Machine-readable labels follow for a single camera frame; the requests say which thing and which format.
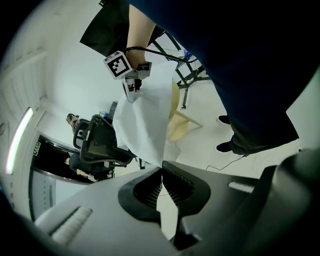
white cloth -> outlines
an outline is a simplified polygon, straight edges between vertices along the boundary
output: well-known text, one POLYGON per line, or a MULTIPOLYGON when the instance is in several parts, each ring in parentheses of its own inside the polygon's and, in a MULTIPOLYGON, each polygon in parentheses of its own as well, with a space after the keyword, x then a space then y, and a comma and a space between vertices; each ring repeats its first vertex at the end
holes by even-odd
POLYGON ((158 167, 162 167, 164 156, 176 67, 176 61, 153 65, 135 101, 129 103, 123 92, 113 117, 117 144, 158 167))

person's leg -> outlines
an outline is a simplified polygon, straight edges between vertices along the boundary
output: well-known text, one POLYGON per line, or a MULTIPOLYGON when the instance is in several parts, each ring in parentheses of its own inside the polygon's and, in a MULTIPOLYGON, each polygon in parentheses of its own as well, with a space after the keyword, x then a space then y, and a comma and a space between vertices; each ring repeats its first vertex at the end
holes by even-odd
POLYGON ((257 134, 245 129, 235 118, 230 116, 230 125, 234 135, 229 142, 230 149, 237 155, 255 154, 273 149, 299 138, 290 119, 285 114, 281 123, 273 123, 268 132, 257 134))

chair backrest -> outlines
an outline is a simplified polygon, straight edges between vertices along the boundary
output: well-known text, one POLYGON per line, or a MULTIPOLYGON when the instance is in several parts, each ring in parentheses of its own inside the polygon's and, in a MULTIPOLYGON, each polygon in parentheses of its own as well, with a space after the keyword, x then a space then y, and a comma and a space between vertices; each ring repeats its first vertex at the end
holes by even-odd
POLYGON ((114 128, 100 115, 92 117, 83 140, 80 159, 84 163, 116 162, 129 164, 135 156, 117 148, 114 128))
POLYGON ((87 128, 89 125, 88 120, 81 120, 79 125, 76 127, 73 135, 73 146, 80 150, 82 148, 83 141, 87 135, 87 128))

